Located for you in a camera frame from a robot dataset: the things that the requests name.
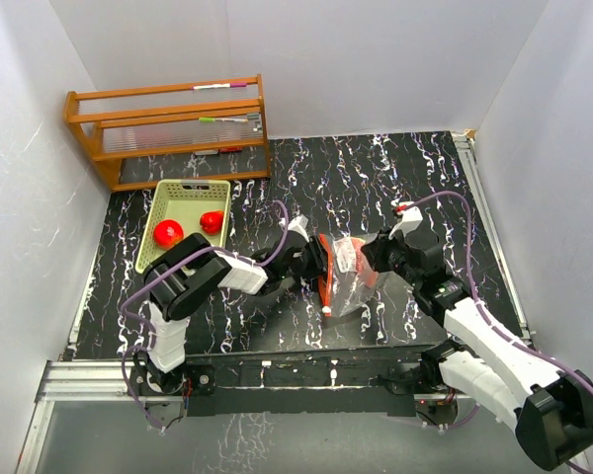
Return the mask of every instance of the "clear plastic bag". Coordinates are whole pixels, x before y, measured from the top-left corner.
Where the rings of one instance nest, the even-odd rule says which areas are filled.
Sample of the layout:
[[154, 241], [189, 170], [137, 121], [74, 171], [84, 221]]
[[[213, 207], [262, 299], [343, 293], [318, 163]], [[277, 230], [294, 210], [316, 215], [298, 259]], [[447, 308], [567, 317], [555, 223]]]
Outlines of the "clear plastic bag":
[[374, 272], [361, 252], [361, 247], [371, 242], [376, 234], [335, 240], [329, 236], [323, 237], [326, 241], [324, 245], [332, 257], [331, 272], [319, 285], [323, 313], [328, 317], [342, 317], [373, 298], [388, 274]]

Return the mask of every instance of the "wooden rack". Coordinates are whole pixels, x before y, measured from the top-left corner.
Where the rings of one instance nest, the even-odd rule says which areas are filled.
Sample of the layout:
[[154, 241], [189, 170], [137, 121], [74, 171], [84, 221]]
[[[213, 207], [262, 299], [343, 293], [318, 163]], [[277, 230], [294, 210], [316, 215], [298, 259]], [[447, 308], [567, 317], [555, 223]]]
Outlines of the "wooden rack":
[[[245, 87], [193, 89], [225, 83], [245, 83]], [[200, 118], [248, 121], [203, 122]], [[203, 179], [270, 178], [261, 74], [116, 91], [71, 91], [66, 97], [63, 119], [113, 192], [155, 188], [158, 183], [121, 184], [121, 169], [127, 158], [231, 147], [263, 146], [266, 169], [202, 176]]]

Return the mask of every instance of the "black marble table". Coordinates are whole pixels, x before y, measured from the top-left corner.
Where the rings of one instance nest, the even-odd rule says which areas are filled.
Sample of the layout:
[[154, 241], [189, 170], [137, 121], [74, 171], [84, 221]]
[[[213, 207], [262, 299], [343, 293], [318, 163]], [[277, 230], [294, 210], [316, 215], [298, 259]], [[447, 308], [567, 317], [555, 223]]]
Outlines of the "black marble table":
[[[378, 232], [394, 223], [390, 202], [452, 190], [473, 204], [457, 150], [448, 132], [400, 133], [276, 140], [272, 180], [232, 183], [226, 247], [249, 255], [280, 236], [273, 199], [309, 219], [311, 233], [334, 236]], [[142, 158], [124, 170], [125, 181], [204, 176], [216, 167], [254, 169], [255, 150], [223, 156]], [[101, 235], [79, 337], [64, 359], [118, 358], [128, 344], [142, 342], [137, 325], [120, 316], [121, 304], [140, 285], [133, 269], [152, 191], [113, 194]], [[507, 289], [474, 205], [472, 264], [481, 296], [510, 330], [520, 328]], [[465, 261], [465, 214], [458, 202], [440, 199], [423, 209], [446, 242], [456, 274]], [[140, 312], [146, 314], [146, 304]], [[192, 318], [188, 354], [294, 351], [377, 345], [433, 344], [444, 331], [424, 316], [409, 287], [390, 276], [374, 300], [347, 318], [322, 316], [318, 294], [297, 282], [268, 296], [217, 290]]]

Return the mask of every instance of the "red ball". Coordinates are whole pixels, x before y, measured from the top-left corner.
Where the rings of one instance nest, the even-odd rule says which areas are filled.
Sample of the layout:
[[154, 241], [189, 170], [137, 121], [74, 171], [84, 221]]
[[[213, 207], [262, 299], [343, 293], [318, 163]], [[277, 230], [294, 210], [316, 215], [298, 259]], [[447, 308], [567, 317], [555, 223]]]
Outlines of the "red ball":
[[184, 238], [182, 226], [173, 219], [159, 222], [154, 229], [154, 241], [165, 250], [171, 249]]

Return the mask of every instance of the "green basket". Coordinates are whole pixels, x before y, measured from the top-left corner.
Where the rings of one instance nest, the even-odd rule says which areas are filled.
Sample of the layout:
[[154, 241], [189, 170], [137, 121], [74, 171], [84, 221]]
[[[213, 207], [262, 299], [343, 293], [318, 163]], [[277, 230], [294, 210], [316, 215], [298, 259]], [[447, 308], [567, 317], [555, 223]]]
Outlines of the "green basket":
[[[207, 235], [200, 226], [200, 217], [205, 212], [224, 211], [221, 232]], [[154, 260], [165, 253], [153, 239], [154, 228], [165, 219], [176, 220], [183, 228], [185, 237], [199, 232], [212, 245], [223, 247], [228, 232], [230, 217], [230, 182], [217, 180], [162, 180], [156, 187], [154, 200], [142, 234], [136, 271], [142, 274]]]

